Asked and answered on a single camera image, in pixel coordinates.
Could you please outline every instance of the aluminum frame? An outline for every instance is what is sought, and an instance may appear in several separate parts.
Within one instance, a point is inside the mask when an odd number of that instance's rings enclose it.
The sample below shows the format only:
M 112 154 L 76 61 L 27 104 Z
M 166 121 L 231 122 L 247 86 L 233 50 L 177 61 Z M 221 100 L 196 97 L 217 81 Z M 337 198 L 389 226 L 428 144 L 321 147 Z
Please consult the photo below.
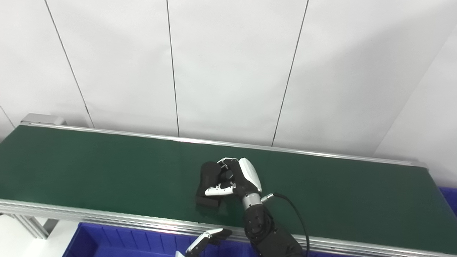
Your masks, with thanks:
M 74 131 L 84 131 L 93 133 L 105 133 L 105 134 L 118 134 L 126 136 L 136 136 L 145 138 L 165 139 L 179 142 L 196 143 L 196 144 L 207 144 L 207 145 L 223 145 L 240 148 L 251 148 L 258 150 L 269 150 L 279 151 L 294 154 L 314 155 L 329 158 L 340 158 L 357 161 L 370 161 L 380 162 L 396 165 L 405 166 L 419 166 L 426 167 L 423 163 L 413 161 L 395 161 L 387 159 L 378 159 L 370 157 L 359 157 L 351 155 L 337 155 L 329 153 L 320 153 L 304 150 L 292 150 L 286 148 L 269 147 L 269 146 L 258 146 L 258 145 L 246 145 L 237 143 L 217 142 L 211 140 L 202 139 L 189 139 L 179 138 L 172 136 L 161 136 L 161 135 L 150 135 L 142 133 L 132 132 L 121 132 L 113 130 L 103 130 L 96 128 L 80 128 L 66 125 L 55 125 L 45 123 L 33 123 L 28 121 L 21 122 L 21 125 L 34 126 L 34 127 L 45 127 L 53 129 L 66 129 Z M 21 215 L 32 215 L 40 217 L 48 217 L 51 219 L 59 220 L 71 220 L 78 222 L 90 222 L 102 225 L 113 225 L 135 229 L 152 230 L 158 232 L 167 232 L 182 235 L 197 236 L 208 229 L 219 228 L 219 225 L 203 224 L 190 221 L 171 220 L 164 218 L 155 218 L 133 214 L 122 214 L 107 211 L 81 209 L 65 206 L 56 206 L 42 203 L 29 203 L 14 200 L 0 199 L 0 212 L 15 213 Z M 233 231 L 233 235 L 229 238 L 234 241 L 247 241 L 244 231 L 241 228 L 227 227 Z M 303 246 L 306 246 L 306 238 L 303 235 L 293 235 L 297 241 Z M 376 244 L 368 244 L 354 241 L 345 241 L 329 238 L 321 238 L 311 236 L 309 239 L 310 249 L 313 251 L 341 254 L 341 255 L 352 255 L 360 257 L 457 257 L 457 255 L 445 254 L 440 252 L 430 252 L 424 250 L 414 250 L 408 248 L 394 247 L 394 246 L 381 246 Z

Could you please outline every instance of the metal leg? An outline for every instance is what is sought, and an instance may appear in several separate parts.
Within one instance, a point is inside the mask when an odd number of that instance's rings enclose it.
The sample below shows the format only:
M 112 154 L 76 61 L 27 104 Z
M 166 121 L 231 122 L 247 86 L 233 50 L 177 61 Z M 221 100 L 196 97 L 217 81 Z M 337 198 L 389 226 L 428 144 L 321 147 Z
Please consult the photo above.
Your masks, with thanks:
M 44 226 L 41 226 L 38 220 L 32 216 L 11 214 L 11 217 L 19 221 L 33 237 L 39 239 L 47 239 L 58 222 L 58 220 L 48 219 Z

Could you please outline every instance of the black cable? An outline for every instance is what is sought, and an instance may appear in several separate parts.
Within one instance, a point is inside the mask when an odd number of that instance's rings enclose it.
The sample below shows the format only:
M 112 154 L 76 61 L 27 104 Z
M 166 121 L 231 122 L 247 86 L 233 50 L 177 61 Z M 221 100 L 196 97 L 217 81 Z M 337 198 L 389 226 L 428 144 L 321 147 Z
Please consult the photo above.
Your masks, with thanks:
M 305 237 L 306 237 L 306 252 L 305 252 L 305 257 L 308 257 L 308 254 L 309 254 L 309 236 L 308 236 L 308 232 L 306 231 L 306 226 L 305 226 L 305 222 L 303 221 L 303 218 L 300 214 L 300 212 L 298 211 L 297 207 L 295 207 L 295 205 L 292 203 L 292 201 L 285 195 L 282 195 L 280 193 L 273 193 L 273 196 L 276 196 L 276 197 L 279 197 L 279 198 L 282 198 L 286 201 L 289 202 L 289 204 L 292 206 L 292 208 L 295 210 L 295 212 L 297 213 L 297 216 L 298 218 L 300 219 L 300 222 L 302 223 L 302 227 L 303 227 L 303 231 L 305 233 Z

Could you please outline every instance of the cable connector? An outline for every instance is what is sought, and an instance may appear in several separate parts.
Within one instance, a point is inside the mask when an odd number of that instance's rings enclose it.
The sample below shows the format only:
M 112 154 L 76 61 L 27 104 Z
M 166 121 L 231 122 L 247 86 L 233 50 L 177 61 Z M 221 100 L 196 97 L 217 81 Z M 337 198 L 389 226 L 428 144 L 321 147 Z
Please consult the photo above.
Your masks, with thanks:
M 268 201 L 268 199 L 272 198 L 273 196 L 274 196 L 273 193 L 269 193 L 268 195 L 262 197 L 262 198 L 260 199 L 260 201 L 261 201 L 262 203 L 265 203 L 266 201 Z

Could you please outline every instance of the robotic finger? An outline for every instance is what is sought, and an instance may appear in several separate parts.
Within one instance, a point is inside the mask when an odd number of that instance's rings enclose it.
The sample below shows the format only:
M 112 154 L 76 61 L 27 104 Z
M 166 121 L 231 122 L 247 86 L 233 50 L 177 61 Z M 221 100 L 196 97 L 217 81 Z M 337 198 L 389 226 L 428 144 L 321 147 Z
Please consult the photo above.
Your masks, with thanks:
M 219 245 L 221 240 L 232 235 L 232 231 L 224 228 L 213 229 L 203 232 L 186 250 L 184 255 L 176 251 L 175 257 L 200 257 L 208 244 Z

